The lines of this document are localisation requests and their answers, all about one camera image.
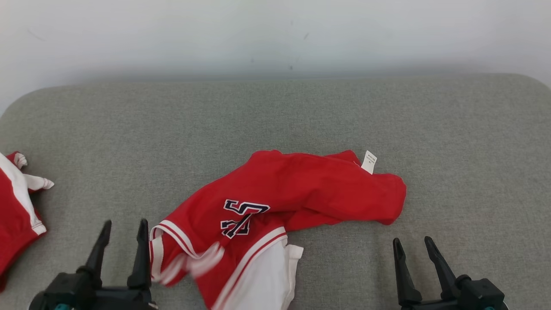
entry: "white fabric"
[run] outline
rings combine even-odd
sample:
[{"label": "white fabric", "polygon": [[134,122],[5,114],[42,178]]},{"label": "white fabric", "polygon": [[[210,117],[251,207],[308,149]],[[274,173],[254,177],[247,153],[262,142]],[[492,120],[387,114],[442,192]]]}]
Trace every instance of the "white fabric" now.
[{"label": "white fabric", "polygon": [[27,165],[27,159],[23,154],[16,153],[14,158],[14,164],[17,166],[17,168],[21,169],[23,166]]},{"label": "white fabric", "polygon": [[285,246],[287,244],[287,235],[285,234],[284,227],[274,229],[273,231],[267,233],[259,241],[257,241],[241,258],[241,261],[235,268],[230,279],[228,279],[228,281],[224,285],[224,288],[218,295],[218,298],[212,306],[212,309],[224,309],[225,304],[227,304],[228,300],[232,298],[231,295],[234,293],[235,287],[240,285],[242,275],[248,270],[251,263],[255,261],[258,257],[262,256],[265,251],[267,251],[274,245],[279,244],[279,242],[281,241],[284,241],[282,245]]},{"label": "white fabric", "polygon": [[197,255],[197,253],[195,253],[189,237],[176,224],[167,220],[160,222],[151,230],[150,239],[160,236],[161,232],[165,232],[173,237],[182,250],[184,250],[187,255],[191,256],[191,258],[201,258],[201,255]]},{"label": "white fabric", "polygon": [[53,186],[53,182],[48,179],[29,174],[23,174],[23,176],[30,190],[50,189]]},{"label": "white fabric", "polygon": [[162,285],[168,285],[170,281],[174,280],[174,277],[178,275],[180,270],[185,268],[187,256],[184,253],[180,253],[175,259],[172,260],[170,265],[161,274],[160,283]]},{"label": "white fabric", "polygon": [[223,310],[286,310],[295,296],[303,248],[278,241],[250,262]]},{"label": "white fabric", "polygon": [[[29,189],[25,176],[14,164],[0,153],[0,170],[4,171],[4,174],[12,182],[13,195],[27,211],[30,218],[30,224],[32,228],[40,227],[42,222],[38,219],[34,212],[33,203],[29,197]],[[45,229],[38,228],[37,234],[46,232]]]},{"label": "white fabric", "polygon": [[159,282],[161,280],[161,264],[163,263],[163,256],[163,240],[161,238],[153,239],[149,247],[149,257],[151,258],[151,278],[153,282]]},{"label": "white fabric", "polygon": [[224,248],[216,242],[202,254],[201,259],[188,259],[186,271],[190,271],[194,278],[200,277],[213,269],[222,260],[224,252]]}]

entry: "sofa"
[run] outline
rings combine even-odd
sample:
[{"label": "sofa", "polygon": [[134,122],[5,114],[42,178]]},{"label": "sofa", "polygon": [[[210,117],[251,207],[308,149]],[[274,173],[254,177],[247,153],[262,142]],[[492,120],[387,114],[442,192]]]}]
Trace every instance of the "sofa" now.
[{"label": "sofa", "polygon": [[[0,152],[56,185],[34,195],[48,233],[12,266],[1,309],[25,309],[84,264],[113,221],[102,271],[124,285],[139,220],[160,222],[261,149],[369,150],[401,176],[398,220],[289,235],[304,247],[290,309],[399,309],[392,240],[424,300],[440,286],[423,238],[455,275],[488,278],[510,309],[551,309],[551,90],[516,74],[295,81],[93,83],[37,90],[0,118]],[[163,310],[205,309],[191,277],[152,286]]]}]

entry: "white stripe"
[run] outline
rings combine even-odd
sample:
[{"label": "white stripe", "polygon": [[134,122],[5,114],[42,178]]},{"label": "white stripe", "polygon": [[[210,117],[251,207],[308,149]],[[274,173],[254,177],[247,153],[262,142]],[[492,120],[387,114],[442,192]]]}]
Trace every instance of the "white stripe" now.
[{"label": "white stripe", "polygon": [[172,281],[176,275],[182,270],[183,264],[186,261],[186,255],[184,253],[178,254],[173,260],[172,263],[166,268],[166,270],[161,275],[161,284],[167,285]]},{"label": "white stripe", "polygon": [[285,247],[285,251],[287,253],[287,259],[289,259],[289,270],[287,273],[289,281],[289,292],[287,293],[285,301],[281,306],[281,310],[287,310],[289,308],[289,305],[291,304],[291,301],[293,301],[293,299],[295,298],[296,267],[298,265],[299,259],[302,257],[302,252],[304,251],[304,248],[290,244]]},{"label": "white stripe", "polygon": [[[281,241],[282,239],[287,239],[287,235],[281,236],[280,238],[275,239],[274,241],[270,242],[270,244],[267,244],[271,239],[276,237],[277,235],[280,235],[282,233],[285,233],[284,227],[279,227],[271,232],[267,233],[264,237],[262,237],[259,241],[257,241],[248,251],[245,253],[241,261],[239,262],[239,265],[235,268],[234,272],[232,273],[230,279],[226,282],[224,285],[224,288],[218,295],[218,298],[216,299],[216,302],[214,303],[212,309],[217,310],[224,304],[224,300],[226,299],[226,296],[230,293],[231,288],[235,285],[237,282],[237,278],[239,278],[239,275],[244,271],[244,268],[247,267],[247,264],[249,263],[249,260],[253,261],[254,258],[262,254],[266,249],[270,248],[275,243]],[[262,248],[264,245],[266,245],[261,251],[258,253],[255,252],[258,251],[258,249]]]},{"label": "white stripe", "polygon": [[13,158],[13,161],[14,161],[15,165],[17,166],[17,168],[19,168],[19,169],[21,169],[23,166],[27,165],[27,159],[21,153],[16,153],[14,158]]},{"label": "white stripe", "polygon": [[187,270],[191,272],[193,278],[198,278],[218,265],[222,257],[224,257],[224,252],[225,250],[223,247],[217,246],[216,252],[213,253],[214,255],[210,255],[210,257],[206,259],[189,260]]},{"label": "white stripe", "polygon": [[30,190],[50,189],[54,185],[52,181],[41,177],[35,177],[34,175],[23,174],[23,177]]},{"label": "white stripe", "polygon": [[190,251],[183,244],[182,239],[180,239],[178,237],[178,235],[176,235],[172,231],[168,230],[167,228],[165,228],[161,225],[157,225],[157,226],[153,227],[152,233],[155,236],[155,238],[159,238],[164,233],[167,233],[168,235],[170,235],[170,237],[172,237],[172,239],[174,239],[174,241],[176,241],[176,243],[180,246],[180,248],[182,248],[182,250],[184,252],[186,252],[187,255],[193,257],[193,255],[190,253]]},{"label": "white stripe", "polygon": [[23,173],[14,166],[3,154],[0,153],[0,170],[12,181],[13,195],[29,214],[31,227],[38,227],[42,222],[36,217],[33,203],[29,198],[29,188],[23,177]]},{"label": "white stripe", "polygon": [[181,239],[188,247],[188,249],[190,250],[191,253],[188,253],[191,257],[195,258],[195,259],[199,259],[201,258],[199,255],[197,255],[197,253],[195,253],[195,250],[193,249],[193,246],[191,245],[191,240],[188,238],[188,236],[174,223],[172,223],[171,221],[168,221],[168,220],[164,220],[162,222],[160,222],[159,224],[163,224],[163,225],[166,225],[167,227],[170,227],[170,229],[172,229],[177,235],[179,238],[174,238],[176,241],[178,241],[178,239]]},{"label": "white stripe", "polygon": [[151,277],[154,280],[159,281],[161,278],[161,264],[163,263],[164,248],[162,237],[155,238],[151,241],[151,247],[153,248],[153,261],[151,262]]},{"label": "white stripe", "polygon": [[157,237],[158,237],[157,232],[158,232],[158,231],[157,231],[157,226],[153,227],[153,228],[151,229],[151,232],[149,233],[149,240],[153,240],[153,239],[157,238]]},{"label": "white stripe", "polygon": [[40,222],[40,224],[33,227],[33,231],[36,233],[37,236],[40,236],[41,234],[46,232],[46,226]]},{"label": "white stripe", "polygon": [[[266,246],[264,248],[262,248],[262,250],[258,251],[258,253],[256,253],[252,258],[251,260],[249,261],[248,264],[245,264],[245,268],[243,269],[243,272],[241,273],[241,277],[239,277],[239,275],[237,275],[237,281],[242,281],[243,279],[243,275],[247,272],[247,269],[251,266],[252,262],[255,261],[260,255],[262,255],[262,253],[264,253],[267,249],[271,248],[272,246],[278,244],[280,241],[282,241],[282,245],[285,246],[287,244],[287,235],[284,235],[284,236],[281,236],[277,239],[274,239],[273,241],[271,241],[270,243],[266,244]],[[230,287],[230,293],[228,295],[228,297],[226,298],[226,300],[222,300],[222,306],[225,307],[226,304],[234,304],[235,301],[233,301],[233,299],[235,299],[235,294],[237,293],[237,288],[240,286],[240,283],[237,282],[235,284],[235,286],[233,287],[233,290],[231,290],[231,287]]]}]

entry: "red and white jersey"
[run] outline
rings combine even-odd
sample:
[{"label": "red and white jersey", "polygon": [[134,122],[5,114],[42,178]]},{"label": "red and white jersey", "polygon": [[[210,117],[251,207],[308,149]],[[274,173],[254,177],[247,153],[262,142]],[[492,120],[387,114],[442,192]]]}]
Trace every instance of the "red and white jersey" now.
[{"label": "red and white jersey", "polygon": [[17,257],[40,235],[46,232],[40,216],[29,198],[29,193],[49,189],[53,182],[23,174],[27,165],[25,156],[0,153],[0,292],[6,284],[6,271]]},{"label": "red and white jersey", "polygon": [[352,151],[254,153],[152,229],[153,280],[173,285],[190,272],[209,309],[286,309],[302,255],[287,245],[287,231],[349,220],[389,225],[401,213],[402,179],[359,164]]}]

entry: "red fabric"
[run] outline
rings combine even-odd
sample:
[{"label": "red fabric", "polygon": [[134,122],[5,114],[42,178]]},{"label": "red fabric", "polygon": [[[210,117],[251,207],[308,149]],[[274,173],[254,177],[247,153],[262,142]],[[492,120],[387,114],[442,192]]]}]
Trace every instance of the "red fabric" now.
[{"label": "red fabric", "polygon": [[29,189],[17,167],[16,154],[0,154],[0,292],[6,284],[7,269],[45,233],[40,216],[30,203]]},{"label": "red fabric", "polygon": [[[269,205],[262,214],[285,222],[288,230],[339,221],[379,221],[390,225],[402,212],[406,186],[393,174],[371,175],[356,163],[303,153],[259,151],[247,163],[198,190],[166,219],[192,241],[197,253],[214,242],[225,245],[220,222],[243,215],[222,208],[226,199]],[[314,220],[306,213],[320,214]]]},{"label": "red fabric", "polygon": [[[162,260],[163,275],[157,280],[173,285],[186,271],[193,275],[197,270],[193,262],[215,265],[194,275],[211,308],[247,251],[262,249],[281,237],[278,228],[284,227],[285,235],[285,231],[350,220],[389,225],[401,213],[405,196],[400,177],[371,175],[360,167],[352,151],[325,157],[256,152],[240,168],[198,190],[153,229],[152,239],[161,238],[164,251],[162,258],[152,258],[152,262]],[[234,202],[230,207],[228,200]],[[255,208],[236,211],[247,202],[269,208],[260,213]],[[247,220],[246,234],[224,235],[223,222],[242,225],[242,220]],[[224,251],[219,260],[212,254],[217,250]],[[179,258],[185,262],[180,270],[174,269]]]}]

